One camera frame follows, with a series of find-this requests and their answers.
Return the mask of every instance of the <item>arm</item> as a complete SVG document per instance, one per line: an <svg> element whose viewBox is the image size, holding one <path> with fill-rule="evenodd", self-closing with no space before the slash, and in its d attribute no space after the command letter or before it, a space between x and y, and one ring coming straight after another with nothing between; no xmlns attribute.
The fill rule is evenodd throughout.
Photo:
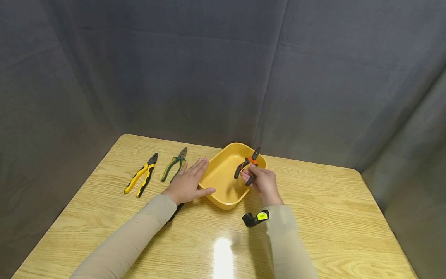
<svg viewBox="0 0 446 279"><path fill-rule="evenodd" d="M102 242L70 278L122 278L176 209L177 205L168 196L154 196L141 211Z"/></svg>
<svg viewBox="0 0 446 279"><path fill-rule="evenodd" d="M256 179L251 184L260 198L262 206L269 211L266 234L271 242L274 274L277 279L317 279L316 270L308 257L297 233L293 213L283 204L276 185L276 175L269 170L251 165L242 171L245 181L254 173Z"/></svg>
<svg viewBox="0 0 446 279"><path fill-rule="evenodd" d="M266 207L269 219L266 234L271 242L274 274L277 279L317 279L318 275L297 234L297 225L288 206L276 204Z"/></svg>
<svg viewBox="0 0 446 279"><path fill-rule="evenodd" d="M206 158L199 159L188 170L186 163L162 195L154 196L141 211L99 245L70 278L122 278L179 204L215 192L214 188L197 189L208 163Z"/></svg>

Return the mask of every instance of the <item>pliers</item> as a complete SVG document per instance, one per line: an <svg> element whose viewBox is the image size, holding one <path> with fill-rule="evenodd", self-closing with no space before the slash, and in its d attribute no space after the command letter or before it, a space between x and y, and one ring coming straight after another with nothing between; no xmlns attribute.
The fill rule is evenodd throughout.
<svg viewBox="0 0 446 279"><path fill-rule="evenodd" d="M183 148L183 150L181 150L180 154L178 154L178 156L175 156L172 158L172 161L170 162L170 164L166 167L166 170L164 171L163 177L161 178L161 182L166 181L167 175L169 174L170 169L178 162L180 162L180 167L178 168L177 173L172 177L172 179L175 178L175 176L178 174L178 172L180 171L180 169L184 166L184 164L186 163L186 159L184 159L184 157L186 157L187 154L187 147Z"/></svg>
<svg viewBox="0 0 446 279"><path fill-rule="evenodd" d="M257 149L254 151L254 153L252 154L251 157L247 157L245 158L245 161L243 163L241 163L237 169L235 170L235 174L234 174L234 178L237 179L239 177L240 172L242 171L242 169L244 167L246 167L247 165L249 165L249 163L252 163L253 165L255 165L256 167L259 166L259 164L257 163L257 156L259 156L260 153L260 147L257 147ZM252 174L248 181L246 182L246 186L249 186L252 184L252 182L254 181L254 179L256 179L256 176L254 174Z"/></svg>
<svg viewBox="0 0 446 279"><path fill-rule="evenodd" d="M147 171L147 175L145 177L144 183L141 185L140 189L136 193L137 198L141 198L142 192L144 192L144 189L146 188L147 184L150 181L150 178L152 177L153 169L155 168L155 164L158 160L158 153L155 153L148 161L143 165L143 167L133 176L132 180L130 180L130 183L127 185L127 187L124 190L124 194L130 193L133 186L135 186L138 179Z"/></svg>

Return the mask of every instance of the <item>orange pliers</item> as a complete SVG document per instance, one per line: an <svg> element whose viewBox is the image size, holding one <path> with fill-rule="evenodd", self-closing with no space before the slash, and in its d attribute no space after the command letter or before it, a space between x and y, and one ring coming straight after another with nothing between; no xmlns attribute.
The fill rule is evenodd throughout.
<svg viewBox="0 0 446 279"><path fill-rule="evenodd" d="M254 153L252 154L251 157L247 157L245 158L245 161L243 163L241 163L237 169L235 170L235 174L234 174L234 178L237 179L240 175L240 172L242 171L242 169L244 167L246 167L247 165L249 165L250 163L255 165L255 166L259 166L259 164L257 163L257 156L259 156L260 153L260 146L257 147L257 149L254 151ZM254 174L252 174L248 181L246 182L246 186L249 186L252 184L252 182L254 181L254 179L256 179L256 176Z"/></svg>

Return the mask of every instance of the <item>hand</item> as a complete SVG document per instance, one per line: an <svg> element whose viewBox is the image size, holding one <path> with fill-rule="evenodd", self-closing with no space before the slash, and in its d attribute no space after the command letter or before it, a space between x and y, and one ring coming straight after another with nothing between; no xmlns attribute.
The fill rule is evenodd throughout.
<svg viewBox="0 0 446 279"><path fill-rule="evenodd" d="M200 158L190 169L186 170L186 162L162 194L167 195L178 206L179 204L187 203L196 198L214 193L215 188L198 190L198 183L206 171L208 164L209 161L206 158Z"/></svg>
<svg viewBox="0 0 446 279"><path fill-rule="evenodd" d="M257 192L262 207L283 204L283 201L279 195L276 184L276 174L272 171L262 169L251 165L248 169L243 169L241 176L246 182L249 176L256 175L256 179L251 184L251 187Z"/></svg>

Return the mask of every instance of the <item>gray backdrop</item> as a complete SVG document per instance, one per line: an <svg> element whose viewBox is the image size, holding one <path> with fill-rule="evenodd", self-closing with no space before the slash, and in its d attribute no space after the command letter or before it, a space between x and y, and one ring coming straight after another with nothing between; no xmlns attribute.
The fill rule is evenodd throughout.
<svg viewBox="0 0 446 279"><path fill-rule="evenodd" d="M0 0L0 277L123 133L351 167L446 269L443 0Z"/></svg>

